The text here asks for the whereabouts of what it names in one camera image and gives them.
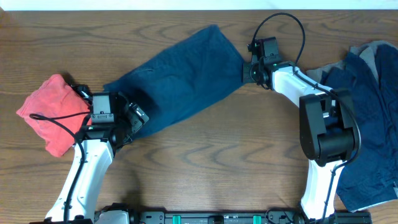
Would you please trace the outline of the dark blue denim shorts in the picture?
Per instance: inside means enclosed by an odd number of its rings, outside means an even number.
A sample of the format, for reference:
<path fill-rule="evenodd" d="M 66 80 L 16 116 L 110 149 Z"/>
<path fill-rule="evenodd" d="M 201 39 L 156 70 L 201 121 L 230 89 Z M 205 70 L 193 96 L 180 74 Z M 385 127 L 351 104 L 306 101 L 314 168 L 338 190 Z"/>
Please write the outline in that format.
<path fill-rule="evenodd" d="M 211 25 L 103 88 L 123 93 L 147 113 L 149 121 L 134 136 L 145 138 L 239 89 L 243 62 L 220 28 Z"/>

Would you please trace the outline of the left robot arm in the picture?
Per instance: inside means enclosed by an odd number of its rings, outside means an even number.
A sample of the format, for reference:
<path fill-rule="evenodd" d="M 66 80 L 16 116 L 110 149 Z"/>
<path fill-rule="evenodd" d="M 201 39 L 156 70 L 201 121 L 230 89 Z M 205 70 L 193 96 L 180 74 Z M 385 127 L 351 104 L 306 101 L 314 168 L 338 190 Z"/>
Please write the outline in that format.
<path fill-rule="evenodd" d="M 96 211 L 96 203 L 115 154 L 132 143 L 149 116 L 141 105 L 122 93 L 95 93 L 86 100 L 90 110 L 76 133 L 61 124 L 60 118 L 30 115 L 32 119 L 56 124 L 75 141 L 72 166 L 57 201 L 43 222 L 131 223 L 135 215 L 125 205 L 114 203 Z"/>

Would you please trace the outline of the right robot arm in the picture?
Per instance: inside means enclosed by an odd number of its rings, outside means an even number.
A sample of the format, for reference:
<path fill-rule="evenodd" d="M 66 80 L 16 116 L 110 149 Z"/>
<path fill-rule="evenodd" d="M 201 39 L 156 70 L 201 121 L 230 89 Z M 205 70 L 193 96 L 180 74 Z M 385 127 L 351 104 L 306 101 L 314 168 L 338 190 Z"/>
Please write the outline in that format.
<path fill-rule="evenodd" d="M 322 85 L 276 55 L 254 56 L 244 63 L 242 82 L 279 93 L 299 109 L 300 145 L 308 159 L 308 176 L 294 223 L 335 222 L 333 201 L 340 175 L 361 147 L 350 92 Z"/>

